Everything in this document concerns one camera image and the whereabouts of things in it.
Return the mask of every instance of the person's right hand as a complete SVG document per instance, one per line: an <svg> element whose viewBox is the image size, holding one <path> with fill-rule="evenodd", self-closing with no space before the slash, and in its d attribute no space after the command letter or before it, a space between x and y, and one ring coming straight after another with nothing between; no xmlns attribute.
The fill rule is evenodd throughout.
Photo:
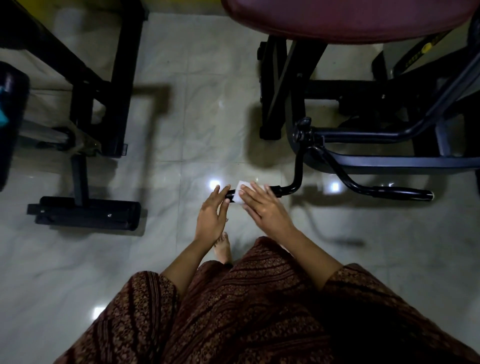
<svg viewBox="0 0 480 364"><path fill-rule="evenodd" d="M295 233L297 229L287 210L272 192L270 186L265 185L264 191L253 181L251 185L253 189L242 185L239 195L245 202L243 208L257 226L276 242Z"/></svg>

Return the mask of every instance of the dress sleeve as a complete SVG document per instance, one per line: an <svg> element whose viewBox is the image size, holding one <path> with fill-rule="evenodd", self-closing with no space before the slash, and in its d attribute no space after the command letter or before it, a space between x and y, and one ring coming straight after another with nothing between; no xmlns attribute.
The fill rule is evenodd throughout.
<svg viewBox="0 0 480 364"><path fill-rule="evenodd" d="M135 273L55 364L158 362L179 306L170 280Z"/></svg>
<svg viewBox="0 0 480 364"><path fill-rule="evenodd" d="M480 363L480 356L425 318L357 264L321 292L323 322L348 360L384 363Z"/></svg>

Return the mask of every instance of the maroon padded seat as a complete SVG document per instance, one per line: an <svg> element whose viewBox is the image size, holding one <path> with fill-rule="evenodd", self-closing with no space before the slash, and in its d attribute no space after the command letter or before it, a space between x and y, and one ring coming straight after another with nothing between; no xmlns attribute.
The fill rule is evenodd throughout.
<svg viewBox="0 0 480 364"><path fill-rule="evenodd" d="M480 0L222 0L255 30L328 44L385 43L456 28Z"/></svg>

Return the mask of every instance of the tiled floor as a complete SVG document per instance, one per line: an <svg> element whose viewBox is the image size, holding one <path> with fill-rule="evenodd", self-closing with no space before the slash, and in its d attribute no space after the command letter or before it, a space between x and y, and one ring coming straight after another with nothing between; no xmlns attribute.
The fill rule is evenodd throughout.
<svg viewBox="0 0 480 364"><path fill-rule="evenodd" d="M118 24L114 15L66 10L55 33L106 78ZM26 205L44 195L68 195L69 164L62 154L21 143L0 194L2 363L52 362L132 273L162 271L192 239L211 185L290 182L293 152L285 138L258 138L255 52L264 39L226 17L150 15L126 134L128 155L88 162L92 195L140 201L147 210L135 233L35 225ZM376 46L329 47L315 77L368 79L377 53ZM30 119L53 124L68 117L69 86L61 77L24 54L2 52L0 58L32 77ZM309 104L308 110L317 124L341 119L331 103ZM430 204L374 200L306 167L301 190L283 202L296 225L326 251L343 263L364 265L480 351L480 197L474 175L356 178L429 186L437 198ZM239 206L232 205L228 217L226 230L240 257L261 232Z"/></svg>

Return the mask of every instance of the exercise machine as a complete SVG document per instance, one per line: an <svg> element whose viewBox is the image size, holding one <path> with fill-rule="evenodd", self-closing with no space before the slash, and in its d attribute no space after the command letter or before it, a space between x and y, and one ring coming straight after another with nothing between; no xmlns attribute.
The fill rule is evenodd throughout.
<svg viewBox="0 0 480 364"><path fill-rule="evenodd" d="M34 215L37 224L131 231L138 227L142 209L140 203L91 199L87 181L87 156L100 153L120 158L127 153L125 130L142 26L148 18L148 11L140 0L121 0L121 3L122 23L113 73L111 80L105 81L18 2L0 2L0 47L28 50L73 86L71 128L45 133L44 130L32 129L31 125L22 126L28 98L28 77L0 62L0 106L6 121L4 125L0 124L1 188L6 183L13 148L21 133L41 133L43 147L51 146L73 153L74 197L44 196L38 204L28 205L27 214ZM106 108L102 121L96 124L92 123L94 99Z"/></svg>
<svg viewBox="0 0 480 364"><path fill-rule="evenodd" d="M432 191L363 186L349 174L435 174L480 170L480 1L222 0L235 21L268 34L257 50L261 62L260 137L278 140L286 125L297 154L294 181L274 186L277 196L297 191L303 163L334 173L351 190L372 197L431 201ZM470 21L465 46L414 67L449 33ZM286 40L293 40L287 53ZM311 80L328 44L375 44L414 39L390 67L381 53L372 63L374 81ZM336 128L314 127L306 99L336 100L350 118ZM463 115L466 149L455 155L448 123ZM413 143L412 156L335 153L330 143Z"/></svg>

